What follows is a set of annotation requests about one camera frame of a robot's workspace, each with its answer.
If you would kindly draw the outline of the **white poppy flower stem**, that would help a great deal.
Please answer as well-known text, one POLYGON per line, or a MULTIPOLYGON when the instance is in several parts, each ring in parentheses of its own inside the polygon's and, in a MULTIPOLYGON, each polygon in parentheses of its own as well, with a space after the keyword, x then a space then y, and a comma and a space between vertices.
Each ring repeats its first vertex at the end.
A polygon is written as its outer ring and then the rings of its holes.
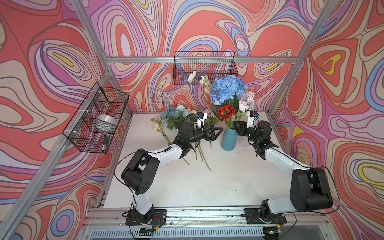
POLYGON ((198 83, 199 85, 201 85, 206 94, 210 94, 213 88, 213 85, 209 81, 208 76, 205 75, 205 76, 200 76, 200 78, 198 78, 198 74, 196 71, 193 71, 188 76, 188 84, 191 85, 192 83, 198 83))

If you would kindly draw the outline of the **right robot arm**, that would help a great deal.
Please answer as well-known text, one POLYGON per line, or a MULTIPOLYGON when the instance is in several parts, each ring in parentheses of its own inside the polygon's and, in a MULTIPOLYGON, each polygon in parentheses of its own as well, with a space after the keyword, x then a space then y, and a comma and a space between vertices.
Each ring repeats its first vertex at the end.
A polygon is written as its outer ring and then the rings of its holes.
POLYGON ((284 153, 271 141, 272 128, 269 122, 259 121, 256 127, 248 127, 247 122, 235 121, 234 128, 239 136, 248 138, 257 156, 278 167, 291 179, 288 195, 262 201, 261 216, 313 212, 333 206, 326 172, 284 153))

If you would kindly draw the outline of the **cream rose spray stem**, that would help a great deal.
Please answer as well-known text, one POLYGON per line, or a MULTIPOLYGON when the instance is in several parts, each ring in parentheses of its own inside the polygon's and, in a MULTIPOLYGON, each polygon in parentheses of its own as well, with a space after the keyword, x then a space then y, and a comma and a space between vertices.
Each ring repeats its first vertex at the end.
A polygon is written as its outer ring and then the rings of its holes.
POLYGON ((164 121, 160 117, 152 118, 151 121, 154 123, 153 131, 161 134, 166 139, 168 145, 159 150, 150 151, 150 156, 157 158, 160 161, 160 166, 178 160, 183 160, 189 165, 183 156, 183 149, 177 144, 172 143, 171 139, 165 133, 164 121))

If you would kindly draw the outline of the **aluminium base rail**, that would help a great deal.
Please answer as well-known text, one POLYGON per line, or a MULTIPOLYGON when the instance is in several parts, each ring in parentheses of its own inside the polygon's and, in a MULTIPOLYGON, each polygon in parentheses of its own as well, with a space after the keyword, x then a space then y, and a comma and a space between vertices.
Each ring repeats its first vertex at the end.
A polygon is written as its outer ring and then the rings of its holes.
POLYGON ((337 240, 324 215, 282 214, 261 221, 257 206, 172 207, 156 209, 153 223, 129 221, 125 208, 88 213, 80 240, 337 240))

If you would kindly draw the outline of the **purple and pink mixed bouquet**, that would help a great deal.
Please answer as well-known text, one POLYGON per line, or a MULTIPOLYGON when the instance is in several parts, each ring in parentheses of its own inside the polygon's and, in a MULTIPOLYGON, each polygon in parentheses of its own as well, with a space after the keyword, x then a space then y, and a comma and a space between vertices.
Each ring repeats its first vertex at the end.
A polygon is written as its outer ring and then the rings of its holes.
POLYGON ((235 114, 235 120, 241 120, 246 112, 255 110, 255 94, 251 91, 243 93, 239 97, 239 110, 235 114))

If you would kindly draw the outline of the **teal ceramic vase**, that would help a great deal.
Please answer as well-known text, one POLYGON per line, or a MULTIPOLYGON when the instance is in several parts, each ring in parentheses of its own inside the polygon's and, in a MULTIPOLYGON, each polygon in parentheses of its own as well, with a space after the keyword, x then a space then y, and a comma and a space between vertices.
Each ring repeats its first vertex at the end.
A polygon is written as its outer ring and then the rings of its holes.
POLYGON ((238 139, 238 133, 234 127, 234 124, 231 123, 231 126, 228 130, 225 130, 222 141, 221 148, 225 151, 232 151, 236 147, 238 139))

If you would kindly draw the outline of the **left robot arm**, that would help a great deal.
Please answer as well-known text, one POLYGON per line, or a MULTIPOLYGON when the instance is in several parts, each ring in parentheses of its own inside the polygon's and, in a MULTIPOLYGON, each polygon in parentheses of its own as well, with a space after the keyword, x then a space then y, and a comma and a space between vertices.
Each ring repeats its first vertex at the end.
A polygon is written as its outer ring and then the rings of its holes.
POLYGON ((153 184, 159 166, 184 158, 200 141, 215 141, 224 131, 213 125, 183 123, 175 139, 167 146, 155 151, 139 149, 124 168, 121 179, 133 193, 134 209, 140 215, 147 215, 154 208, 149 189, 153 184))

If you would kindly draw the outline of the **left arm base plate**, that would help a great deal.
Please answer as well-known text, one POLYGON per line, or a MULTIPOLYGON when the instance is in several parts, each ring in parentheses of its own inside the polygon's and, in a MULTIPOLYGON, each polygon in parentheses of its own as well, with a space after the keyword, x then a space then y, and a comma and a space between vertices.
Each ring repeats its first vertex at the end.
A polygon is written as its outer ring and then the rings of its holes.
POLYGON ((166 223, 167 210, 149 210, 145 215, 140 214, 136 209, 129 210, 122 214, 126 218, 126 226, 162 226, 166 223))

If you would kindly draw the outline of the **bright blue hydrangea stem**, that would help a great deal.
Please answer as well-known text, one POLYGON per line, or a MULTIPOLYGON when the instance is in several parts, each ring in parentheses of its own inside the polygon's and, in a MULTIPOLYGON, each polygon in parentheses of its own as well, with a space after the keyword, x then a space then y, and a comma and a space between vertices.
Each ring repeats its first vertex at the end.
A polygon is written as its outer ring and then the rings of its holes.
POLYGON ((216 78, 212 84, 210 97, 213 103, 213 112, 217 115, 219 108, 231 105, 237 112, 240 105, 240 97, 247 93, 249 86, 233 75, 216 78))

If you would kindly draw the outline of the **red gerbera flower stem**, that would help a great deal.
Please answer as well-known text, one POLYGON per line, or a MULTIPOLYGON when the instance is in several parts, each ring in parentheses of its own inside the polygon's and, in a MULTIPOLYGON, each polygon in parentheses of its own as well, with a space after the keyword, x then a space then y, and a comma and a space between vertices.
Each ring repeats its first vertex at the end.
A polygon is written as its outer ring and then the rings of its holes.
POLYGON ((226 129, 228 130, 231 127, 232 118, 236 114, 236 109, 232 105, 223 105, 219 107, 216 111, 217 115, 226 123, 226 129))

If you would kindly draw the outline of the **clear glass cup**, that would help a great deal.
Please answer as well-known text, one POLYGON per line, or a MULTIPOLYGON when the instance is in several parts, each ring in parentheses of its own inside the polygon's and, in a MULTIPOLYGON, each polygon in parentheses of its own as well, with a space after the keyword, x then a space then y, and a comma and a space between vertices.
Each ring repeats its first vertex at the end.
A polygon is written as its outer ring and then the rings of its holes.
POLYGON ((239 136, 239 137, 238 137, 238 143, 239 143, 239 145, 242 146, 242 147, 245 147, 245 148, 250 146, 250 143, 249 143, 248 140, 249 140, 249 139, 248 139, 247 136, 239 136))

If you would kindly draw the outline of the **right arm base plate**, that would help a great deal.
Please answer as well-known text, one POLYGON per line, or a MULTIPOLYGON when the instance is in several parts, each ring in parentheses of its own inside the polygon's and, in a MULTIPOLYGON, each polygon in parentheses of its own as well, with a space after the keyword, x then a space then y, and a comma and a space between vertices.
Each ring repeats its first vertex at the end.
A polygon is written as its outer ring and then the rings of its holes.
POLYGON ((246 218, 247 224, 284 225, 287 223, 283 214, 273 214, 268 209, 245 208, 241 217, 246 218))

